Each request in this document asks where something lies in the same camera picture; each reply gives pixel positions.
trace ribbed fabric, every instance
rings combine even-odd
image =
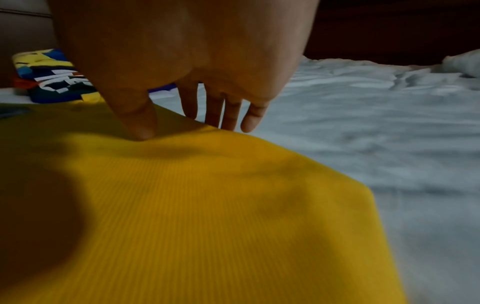
[[[401,304],[370,191],[261,139],[103,102],[0,121],[0,303]]]

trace hand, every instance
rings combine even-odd
[[[48,0],[60,47],[140,139],[155,136],[148,89],[175,82],[187,117],[244,132],[297,68],[319,0]]]

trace pillow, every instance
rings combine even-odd
[[[1,303],[405,303],[359,182],[160,107],[146,142],[102,100],[29,107],[0,120]]]
[[[480,49],[457,56],[447,56],[443,60],[442,69],[448,73],[464,73],[480,78]]]

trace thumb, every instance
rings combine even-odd
[[[157,134],[157,113],[147,90],[98,88],[112,112],[138,140]]]

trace finger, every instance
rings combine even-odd
[[[97,89],[135,138],[147,140],[157,134],[157,113],[147,90]]]
[[[240,124],[241,130],[245,133],[253,131],[264,117],[268,107],[269,103],[264,103],[260,106],[250,104],[248,111]]]
[[[225,97],[219,91],[205,85],[206,90],[206,115],[205,123],[212,127],[219,127],[222,108],[224,107]]]
[[[225,110],[223,112],[223,120],[221,129],[234,131],[239,119],[240,108],[242,107],[242,99],[227,95],[225,99]]]
[[[188,118],[197,118],[197,113],[199,110],[197,102],[197,90],[199,88],[199,83],[197,81],[185,78],[177,81],[175,84],[178,87],[178,94],[180,95],[183,113]]]

